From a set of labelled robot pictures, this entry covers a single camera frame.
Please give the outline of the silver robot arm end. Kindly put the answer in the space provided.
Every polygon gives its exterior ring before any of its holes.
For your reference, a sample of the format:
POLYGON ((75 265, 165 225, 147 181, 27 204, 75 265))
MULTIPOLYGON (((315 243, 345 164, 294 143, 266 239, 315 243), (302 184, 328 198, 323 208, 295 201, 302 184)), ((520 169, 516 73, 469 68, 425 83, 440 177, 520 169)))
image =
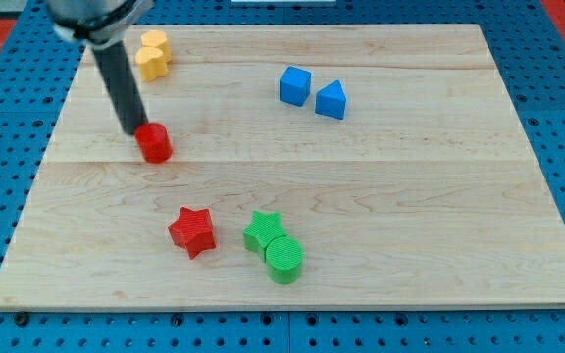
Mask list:
POLYGON ((47 0, 55 33, 68 42, 104 49, 154 6, 153 0, 47 0))

